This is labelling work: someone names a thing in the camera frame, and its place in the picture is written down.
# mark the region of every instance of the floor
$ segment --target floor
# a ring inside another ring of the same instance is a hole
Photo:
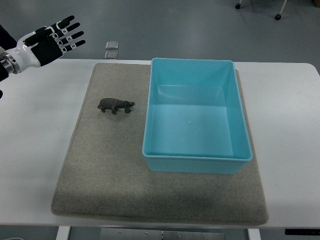
[[[217,59],[310,63],[320,72],[320,8],[312,0],[15,0],[0,1],[0,24],[17,40],[70,15],[86,44],[63,56],[103,59]]]

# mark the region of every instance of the chair wheel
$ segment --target chair wheel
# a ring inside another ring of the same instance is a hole
[[[281,15],[280,14],[277,14],[277,15],[275,15],[275,17],[274,17],[276,20],[280,20],[281,19]]]

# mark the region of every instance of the plastic storage container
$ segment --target plastic storage container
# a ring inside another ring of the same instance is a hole
[[[142,154],[161,172],[234,174],[252,159],[232,61],[151,61]]]

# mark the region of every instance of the robot finger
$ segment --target robot finger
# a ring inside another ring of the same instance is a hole
[[[77,27],[80,26],[80,23],[77,22],[75,24],[72,24],[71,26],[68,26],[67,28],[64,28],[62,30],[59,30],[57,31],[54,35],[53,35],[53,38],[54,39],[58,39],[58,38],[61,38],[63,35],[66,35],[68,32],[76,29]]]
[[[81,45],[83,45],[83,44],[85,44],[85,43],[86,43],[85,40],[81,40],[81,41],[78,41],[78,42],[76,42],[76,43],[67,45],[67,46],[65,46],[65,47],[63,47],[63,48],[60,48],[60,49],[61,49],[62,54],[65,54],[66,52],[69,52],[69,51],[71,51],[72,49],[75,49],[75,48],[77,48],[77,47],[79,47],[79,46],[81,46]]]
[[[82,36],[83,34],[84,34],[83,31],[79,31],[79,32],[77,32],[77,33],[75,33],[75,34],[73,34],[71,36],[67,36],[67,37],[57,41],[56,44],[58,44],[58,46],[60,47],[60,46],[62,46],[64,44],[67,44],[68,42],[71,42],[72,40]]]
[[[27,47],[35,45],[52,34],[51,29],[43,29],[26,38],[23,42]]]
[[[68,16],[67,18],[65,18],[63,20],[58,21],[55,24],[52,24],[51,26],[48,27],[48,29],[52,29],[52,33],[56,33],[64,28],[66,28],[73,19],[75,19],[75,16],[73,16],[73,15]]]

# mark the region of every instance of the plastic animal toy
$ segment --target plastic animal toy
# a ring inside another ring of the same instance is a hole
[[[106,109],[111,109],[112,114],[117,114],[118,109],[124,109],[126,114],[130,113],[130,107],[135,105],[133,101],[122,101],[115,98],[103,98],[101,99],[98,109],[101,109],[101,112],[105,113]]]

